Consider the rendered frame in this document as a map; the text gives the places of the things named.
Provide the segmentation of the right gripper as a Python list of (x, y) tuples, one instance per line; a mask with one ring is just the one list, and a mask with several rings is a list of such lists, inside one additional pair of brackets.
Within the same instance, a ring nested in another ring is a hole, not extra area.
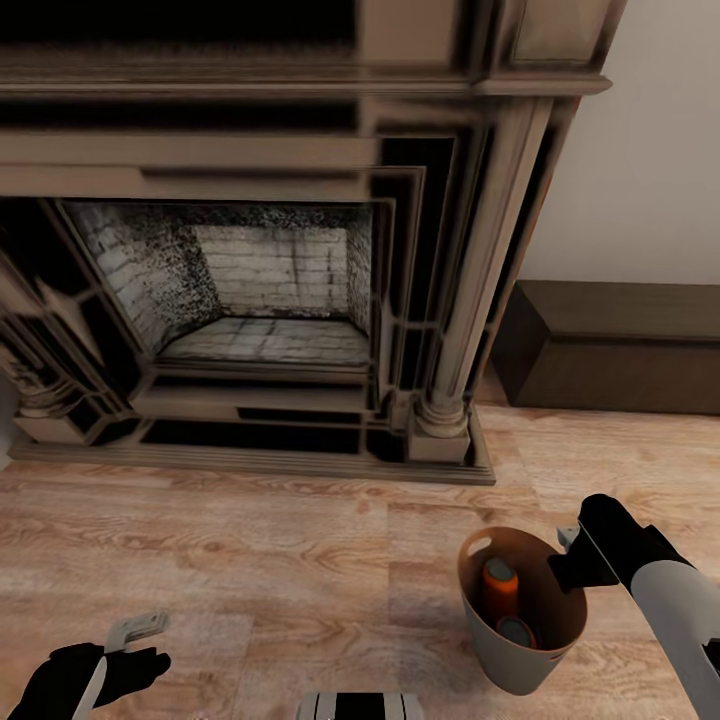
[(578, 552), (576, 541), (568, 552), (561, 555), (550, 555), (547, 563), (553, 572), (559, 586), (566, 591), (573, 588), (613, 586), (621, 583), (608, 564), (596, 566), (590, 564)]

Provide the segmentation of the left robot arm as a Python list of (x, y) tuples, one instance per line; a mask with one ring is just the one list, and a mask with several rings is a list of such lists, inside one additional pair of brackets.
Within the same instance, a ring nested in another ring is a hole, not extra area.
[(166, 653), (149, 647), (130, 653), (132, 641), (164, 633), (168, 613), (149, 613), (113, 623), (105, 647), (79, 643), (56, 649), (29, 679), (22, 703), (7, 720), (88, 720), (128, 693), (149, 688), (170, 667)]

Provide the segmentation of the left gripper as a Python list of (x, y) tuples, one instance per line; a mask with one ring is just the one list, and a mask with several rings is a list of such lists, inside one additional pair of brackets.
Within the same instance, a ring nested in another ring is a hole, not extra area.
[(108, 696), (100, 704), (94, 704), (95, 707), (108, 705), (123, 695), (149, 688), (156, 676), (165, 673), (171, 662), (168, 654), (161, 653), (157, 656), (156, 652), (156, 647), (149, 647), (132, 653), (105, 653), (116, 660), (118, 676)]

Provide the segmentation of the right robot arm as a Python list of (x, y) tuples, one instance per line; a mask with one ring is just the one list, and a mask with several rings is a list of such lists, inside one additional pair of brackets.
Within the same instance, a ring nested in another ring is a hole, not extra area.
[(641, 609), (699, 720), (720, 720), (720, 588), (654, 525), (608, 494), (582, 502), (580, 526), (557, 527), (566, 553), (547, 563), (559, 586), (622, 583)]

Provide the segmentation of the trash can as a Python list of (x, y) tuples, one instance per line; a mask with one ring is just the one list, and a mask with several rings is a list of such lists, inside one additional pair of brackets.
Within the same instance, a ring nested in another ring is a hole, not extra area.
[[(470, 546), (486, 537), (491, 543), (469, 556)], [(564, 592), (547, 563), (550, 555), (559, 552), (529, 532), (505, 526), (474, 532), (458, 554), (457, 579), (478, 662), (495, 685), (513, 696), (536, 691), (580, 640), (588, 622), (584, 588)], [(518, 616), (537, 626), (540, 651), (501, 637), (476, 616), (486, 608), (482, 576), (490, 558), (512, 560), (520, 588)]]

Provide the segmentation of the can of soda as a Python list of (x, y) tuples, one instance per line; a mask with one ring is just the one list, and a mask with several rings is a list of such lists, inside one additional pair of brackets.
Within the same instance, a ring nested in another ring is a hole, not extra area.
[[(481, 620), (484, 621), (493, 631), (496, 630), (496, 624), (494, 624), (488, 617), (487, 613), (485, 611), (481, 611), (478, 613), (478, 616), (480, 616)], [(536, 648), (541, 648), (541, 640), (539, 637), (539, 631), (537, 631), (537, 626), (532, 621), (522, 620), (528, 628), (530, 628), (530, 632), (534, 634), (534, 638), (536, 638)]]
[[(512, 566), (512, 560), (504, 558), (490, 558), (484, 566), (482, 586), (484, 586), (484, 604), (486, 608), (480, 608), (487, 613), (487, 617), (494, 623), (499, 624), (504, 616), (522, 618), (518, 616), (518, 572)], [(480, 616), (478, 616), (480, 618)]]
[(517, 645), (540, 651), (542, 648), (536, 648), (536, 638), (534, 638), (534, 634), (530, 632), (530, 628), (528, 628), (522, 620), (527, 619), (504, 616), (504, 618), (500, 620), (500, 623), (496, 624), (496, 630), (494, 630), (494, 632)]

